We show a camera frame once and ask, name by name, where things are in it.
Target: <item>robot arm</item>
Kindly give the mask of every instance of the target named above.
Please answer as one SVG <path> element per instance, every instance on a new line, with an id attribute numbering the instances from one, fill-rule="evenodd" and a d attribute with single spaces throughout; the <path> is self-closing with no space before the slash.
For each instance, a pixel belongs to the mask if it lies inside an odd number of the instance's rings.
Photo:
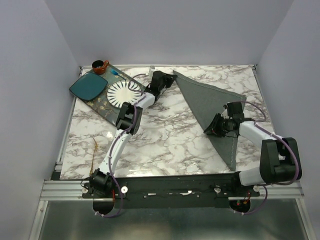
<path id="1" fill-rule="evenodd" d="M 296 180 L 301 178 L 301 164 L 295 139 L 267 134 L 268 131 L 258 126 L 253 119 L 245 118 L 241 102 L 227 103 L 224 108 L 225 111 L 215 115 L 204 133 L 220 138 L 234 133 L 261 148 L 259 167 L 235 173 L 242 186 L 291 181 L 295 176 Z"/>
<path id="2" fill-rule="evenodd" d="M 151 83 L 145 88 L 140 99 L 134 103 L 124 102 L 116 120 L 116 134 L 104 160 L 89 177 L 90 185 L 101 193 L 107 192 L 112 187 L 110 170 L 114 173 L 118 160 L 130 140 L 137 133 L 143 110 L 152 106 L 160 96 L 170 88 L 176 80 L 176 75 L 154 71 Z"/>

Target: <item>blue object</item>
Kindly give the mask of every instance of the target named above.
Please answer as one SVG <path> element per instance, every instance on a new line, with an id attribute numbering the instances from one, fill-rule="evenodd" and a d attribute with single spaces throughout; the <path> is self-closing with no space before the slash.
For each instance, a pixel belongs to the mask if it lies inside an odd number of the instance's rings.
<path id="1" fill-rule="evenodd" d="M 118 76 L 119 75 L 119 73 L 117 73 L 115 70 L 113 70 L 112 68 L 110 69 L 110 72 L 113 74 L 113 75 L 116 75 L 116 76 Z"/>
<path id="2" fill-rule="evenodd" d="M 70 92 L 83 101 L 91 101 L 106 88 L 108 81 L 92 72 L 80 77 L 71 87 Z"/>

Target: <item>black mounting bar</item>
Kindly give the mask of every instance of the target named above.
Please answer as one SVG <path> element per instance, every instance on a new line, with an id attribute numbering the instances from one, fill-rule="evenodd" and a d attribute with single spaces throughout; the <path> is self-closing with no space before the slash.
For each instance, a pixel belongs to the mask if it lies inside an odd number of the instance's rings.
<path id="1" fill-rule="evenodd" d="M 229 197 L 245 197 L 248 191 L 253 197 L 259 196 L 258 192 L 253 191 L 253 186 L 240 184 L 237 173 L 117 177 L 116 180 L 121 188 L 127 187 L 127 193 L 123 194 L 124 209 L 229 208 Z M 92 188 L 90 183 L 86 183 L 85 187 L 88 192 L 82 195 L 84 199 L 111 199 L 114 190 L 115 207 L 119 206 L 120 196 L 116 186 L 104 193 Z"/>

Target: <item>white arm segment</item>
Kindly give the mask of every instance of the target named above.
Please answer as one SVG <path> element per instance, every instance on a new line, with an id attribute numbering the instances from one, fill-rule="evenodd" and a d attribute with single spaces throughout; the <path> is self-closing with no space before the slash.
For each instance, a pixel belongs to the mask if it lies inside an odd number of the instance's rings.
<path id="1" fill-rule="evenodd" d="M 112 146 L 115 141 L 116 141 L 116 138 L 119 136 L 120 133 L 122 133 L 123 130 L 121 129 L 118 129 L 116 131 L 116 134 L 114 136 L 114 139 L 111 143 L 110 146 Z M 114 145 L 114 148 L 112 149 L 112 156 L 111 156 L 111 170 L 112 172 L 114 173 L 115 170 L 116 170 L 116 166 L 117 166 L 117 163 L 118 163 L 118 160 L 120 158 L 120 155 L 122 153 L 122 151 L 124 150 L 127 142 L 130 140 L 130 138 L 132 137 L 132 135 L 130 133 L 124 133 L 115 143 Z M 111 150 L 111 147 L 109 147 L 109 150 L 108 152 L 106 153 L 106 156 L 104 157 L 102 163 L 100 164 L 99 166 L 99 169 L 100 169 L 100 172 L 104 173 L 104 174 L 107 174 L 110 172 L 109 170 L 109 156 L 110 156 L 110 150 Z"/>
<path id="2" fill-rule="evenodd" d="M 267 139 L 275 140 L 274 137 L 261 131 L 255 127 L 253 121 L 245 121 L 240 123 L 239 134 L 242 137 L 250 140 L 254 145 L 261 148 L 262 141 Z M 257 184 L 265 184 L 260 174 L 260 167 L 251 168 L 239 173 L 240 182 L 243 186 L 252 186 Z"/>
<path id="3" fill-rule="evenodd" d="M 155 103 L 155 96 L 152 95 L 149 92 L 144 93 L 145 94 L 145 98 L 143 100 L 141 100 L 140 102 L 138 102 L 136 104 L 137 107 L 141 107 L 144 110 L 150 106 L 152 106 Z M 124 150 L 126 144 L 129 142 L 130 138 L 132 137 L 132 135 L 130 133 L 125 132 L 117 141 L 117 137 L 123 132 L 122 129 L 118 129 L 115 133 L 114 139 L 110 145 L 110 148 L 105 156 L 105 158 L 103 159 L 102 163 L 99 166 L 100 172 L 107 174 L 110 172 L 109 170 L 109 156 L 110 156 L 110 150 L 111 150 L 111 146 L 114 145 L 113 149 L 112 149 L 112 156 L 111 156 L 111 170 L 114 173 L 116 170 L 116 166 L 118 163 L 118 160 L 120 158 L 120 155 L 122 154 L 122 151 Z"/>
<path id="4" fill-rule="evenodd" d="M 151 65 L 151 66 L 149 67 L 149 74 L 148 74 L 148 76 L 149 76 L 149 78 L 150 78 L 150 81 L 152 80 L 152 77 L 153 77 L 153 75 L 154 75 L 155 70 L 156 70 L 155 66 L 152 66 L 152 65 Z"/>
<path id="5" fill-rule="evenodd" d="M 137 107 L 140 107 L 142 108 L 143 110 L 147 109 L 148 107 L 152 106 L 154 103 L 155 103 L 155 96 L 152 95 L 151 93 L 149 92 L 145 92 L 145 98 L 138 102 L 136 104 Z"/>
<path id="6" fill-rule="evenodd" d="M 261 148 L 263 140 L 272 139 L 276 140 L 274 137 L 261 131 L 259 128 L 255 127 L 254 121 L 244 121 L 240 123 L 239 128 L 240 136 L 250 140 L 254 145 Z"/>

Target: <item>screw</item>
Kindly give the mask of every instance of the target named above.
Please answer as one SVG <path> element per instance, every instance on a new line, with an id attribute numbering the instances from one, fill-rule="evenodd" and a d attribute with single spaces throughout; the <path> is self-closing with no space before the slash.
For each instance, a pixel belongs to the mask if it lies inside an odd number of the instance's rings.
<path id="1" fill-rule="evenodd" d="M 253 186 L 253 191 L 259 192 L 260 191 L 260 187 L 258 187 L 257 185 L 254 185 Z"/>
<path id="2" fill-rule="evenodd" d="M 88 192 L 88 189 L 86 189 L 86 188 L 83 187 L 83 188 L 82 188 L 82 193 L 83 193 L 83 194 L 86 194 L 87 192 Z"/>
<path id="3" fill-rule="evenodd" d="M 218 193 L 220 193 L 220 192 L 221 192 L 221 188 L 219 188 L 219 187 L 215 187 L 215 188 L 214 188 L 214 191 L 218 194 Z"/>

